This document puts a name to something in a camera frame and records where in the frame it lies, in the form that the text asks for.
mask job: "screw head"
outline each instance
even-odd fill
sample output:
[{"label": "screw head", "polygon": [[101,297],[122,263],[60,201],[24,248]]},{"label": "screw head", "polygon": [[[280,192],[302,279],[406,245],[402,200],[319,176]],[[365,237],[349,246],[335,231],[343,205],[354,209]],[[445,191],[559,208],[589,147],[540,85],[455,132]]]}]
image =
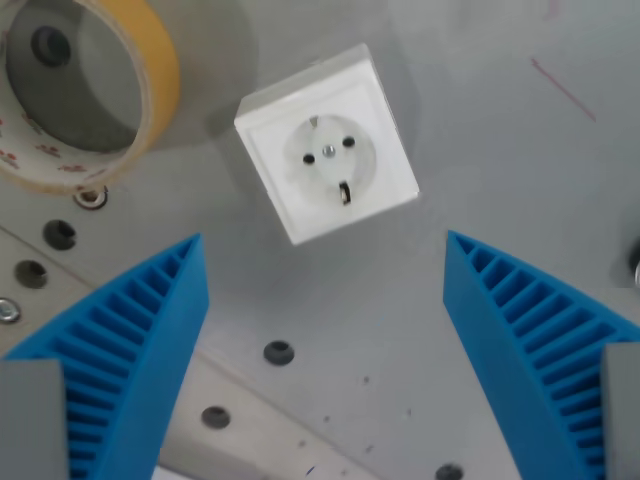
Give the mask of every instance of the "screw head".
[{"label": "screw head", "polygon": [[336,156],[336,147],[334,147],[333,145],[325,145],[325,147],[322,149],[322,154],[325,156],[325,158],[333,158]]},{"label": "screw head", "polygon": [[78,193],[73,196],[73,201],[85,210],[100,210],[109,201],[109,191],[107,187],[104,187],[100,191],[91,190]]},{"label": "screw head", "polygon": [[0,323],[15,323],[20,320],[20,307],[13,300],[0,298]]}]

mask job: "roll of tape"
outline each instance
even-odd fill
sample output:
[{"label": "roll of tape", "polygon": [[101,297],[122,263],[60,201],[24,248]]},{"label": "roll of tape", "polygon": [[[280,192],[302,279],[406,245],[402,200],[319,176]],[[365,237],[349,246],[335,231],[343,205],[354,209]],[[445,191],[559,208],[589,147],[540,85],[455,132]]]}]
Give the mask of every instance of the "roll of tape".
[{"label": "roll of tape", "polygon": [[0,61],[5,65],[0,69],[0,172],[30,189],[62,195],[113,183],[166,129],[180,96],[175,48],[145,0],[75,2],[113,31],[125,46],[136,72],[141,120],[133,143],[122,151],[74,148],[48,135],[29,118],[11,89],[6,69],[11,25],[26,0],[5,0],[0,5]]}]

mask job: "white electrical outlet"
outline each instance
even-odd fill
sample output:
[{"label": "white electrical outlet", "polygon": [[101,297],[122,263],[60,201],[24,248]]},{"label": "white electrical outlet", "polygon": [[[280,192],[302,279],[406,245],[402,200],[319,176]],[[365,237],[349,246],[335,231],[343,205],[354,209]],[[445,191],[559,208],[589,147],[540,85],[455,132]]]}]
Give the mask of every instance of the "white electrical outlet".
[{"label": "white electrical outlet", "polygon": [[235,125],[294,244],[420,191],[366,45],[245,97]]}]

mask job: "hole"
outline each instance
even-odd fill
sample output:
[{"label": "hole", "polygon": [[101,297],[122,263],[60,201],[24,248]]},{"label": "hole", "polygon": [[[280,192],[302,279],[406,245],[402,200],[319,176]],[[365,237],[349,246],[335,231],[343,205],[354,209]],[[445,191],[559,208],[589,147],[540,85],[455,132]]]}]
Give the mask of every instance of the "hole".
[{"label": "hole", "polygon": [[85,202],[95,202],[98,199],[98,192],[91,190],[90,192],[81,193],[80,198]]},{"label": "hole", "polygon": [[90,407],[101,408],[103,410],[113,411],[115,409],[115,404],[112,402],[106,401],[98,396],[94,396],[88,393],[85,393],[80,390],[80,388],[74,388],[67,386],[67,400],[77,403],[84,403],[85,405],[89,405]]},{"label": "hole", "polygon": [[282,367],[291,363],[295,352],[291,345],[282,340],[269,343],[264,347],[264,358],[272,365]]},{"label": "hole", "polygon": [[95,425],[98,427],[106,427],[107,425],[109,425],[109,422],[106,418],[96,417],[94,415],[89,415],[74,410],[67,411],[67,421],[85,423],[87,425]]},{"label": "hole", "polygon": [[80,367],[70,367],[68,364],[70,363],[68,359],[61,359],[62,364],[64,365],[64,376],[66,379],[74,381],[76,383],[80,383],[82,385],[86,385],[98,390],[104,390],[105,392],[118,394],[122,391],[122,389],[107,380],[100,378],[99,376],[93,375],[86,371],[80,369]]},{"label": "hole", "polygon": [[85,210],[100,210],[109,201],[109,191],[104,187],[102,191],[90,190],[73,196],[73,201]]},{"label": "hole", "polygon": [[101,327],[129,340],[131,343],[142,345],[144,342],[144,336],[140,332],[124,323],[126,319],[120,320],[120,317],[116,316],[115,313],[109,313],[109,310],[94,308],[89,313],[89,318]]},{"label": "hole", "polygon": [[582,350],[585,347],[599,342],[603,338],[608,337],[613,333],[613,328],[603,323],[597,325],[595,328],[591,328],[585,332],[575,335],[573,338],[568,339],[562,345],[553,348],[549,352],[542,355],[533,364],[538,370],[543,369],[558,360],[561,360],[575,352]]},{"label": "hole", "polygon": [[68,438],[72,442],[101,443],[102,437],[94,433],[77,432],[69,429]]},{"label": "hole", "polygon": [[602,346],[542,377],[542,383],[547,386],[553,385],[563,378],[580,373],[583,370],[587,370],[589,367],[599,365],[601,355]]},{"label": "hole", "polygon": [[493,258],[494,255],[490,254],[489,252],[485,250],[478,250],[476,251],[476,254],[474,255],[471,263],[473,263],[473,267],[476,269],[476,272],[481,273],[487,267],[487,265],[491,263],[491,260],[493,260]]},{"label": "hole", "polygon": [[604,437],[602,436],[601,428],[594,428],[592,430],[583,431],[584,437],[578,440],[578,447],[580,448],[593,448],[602,447],[604,445]]},{"label": "hole", "polygon": [[571,300],[567,297],[559,296],[554,297],[548,302],[539,304],[538,308],[530,310],[526,316],[520,318],[518,323],[513,329],[516,337],[520,338],[534,329],[545,323],[547,320],[552,319],[563,310],[566,310],[572,305]]},{"label": "hole", "polygon": [[18,262],[13,273],[23,287],[43,288],[47,284],[47,270],[35,260]]},{"label": "hole", "polygon": [[557,321],[553,322],[544,332],[541,332],[536,338],[532,339],[525,347],[527,353],[533,353],[544,347],[553,340],[562,337],[564,334],[571,332],[580,325],[594,318],[594,315],[586,310],[575,310],[569,315],[563,315]]},{"label": "hole", "polygon": [[460,465],[447,463],[436,470],[435,480],[461,480],[464,477],[464,470]]},{"label": "hole", "polygon": [[52,348],[55,352],[64,355],[67,358],[71,358],[81,364],[89,365],[102,372],[109,373],[123,379],[126,379],[129,376],[127,369],[93,353],[91,348],[85,349],[78,347],[66,340],[62,340],[62,338],[56,338],[53,342]]},{"label": "hole", "polygon": [[214,430],[222,430],[231,423],[231,415],[222,407],[206,408],[201,415],[202,423]]},{"label": "hole", "polygon": [[503,307],[506,303],[527,288],[533,277],[525,272],[517,272],[494,295],[496,305]]},{"label": "hole", "polygon": [[585,390],[598,387],[600,387],[599,364],[587,372],[578,373],[574,378],[568,378],[564,385],[555,388],[551,393],[551,398],[554,400],[562,400],[563,398],[576,395]]},{"label": "hole", "polygon": [[87,470],[71,469],[71,478],[87,478],[88,476],[89,472]]},{"label": "hole", "polygon": [[536,285],[528,293],[521,295],[507,308],[504,312],[505,318],[509,323],[515,322],[552,293],[553,290],[551,287],[545,284]]},{"label": "hole", "polygon": [[600,407],[600,391],[591,397],[580,400],[573,405],[568,405],[560,409],[560,415],[567,417],[569,415],[575,415],[576,413],[584,412],[586,410],[591,410],[593,408]]},{"label": "hole", "polygon": [[111,340],[106,338],[105,335],[96,332],[96,327],[89,328],[88,326],[82,324],[74,324],[72,325],[68,332],[70,335],[73,335],[79,340],[90,343],[91,345],[104,350],[105,352],[116,355],[117,357],[122,358],[128,362],[134,362],[136,359],[135,353],[131,351],[131,349],[126,348],[122,345],[122,341],[119,339]]},{"label": "hole", "polygon": [[602,415],[599,408],[587,410],[581,415],[584,415],[585,418],[569,424],[570,432],[580,432],[582,430],[589,430],[590,428],[596,428],[602,425]]},{"label": "hole", "polygon": [[71,60],[69,40],[53,27],[40,27],[33,33],[31,51],[40,63],[50,68],[62,67]]},{"label": "hole", "polygon": [[489,290],[493,290],[511,272],[513,272],[513,265],[504,260],[498,260],[486,271],[484,284]]},{"label": "hole", "polygon": [[72,460],[94,460],[96,453],[85,450],[69,450],[69,458]]},{"label": "hole", "polygon": [[464,250],[464,253],[466,253],[467,255],[469,255],[475,247],[473,243],[471,243],[469,240],[465,240],[464,238],[460,238],[460,237],[458,237],[458,243]]},{"label": "hole", "polygon": [[76,244],[76,231],[64,220],[47,222],[42,235],[47,245],[55,250],[70,250]]}]

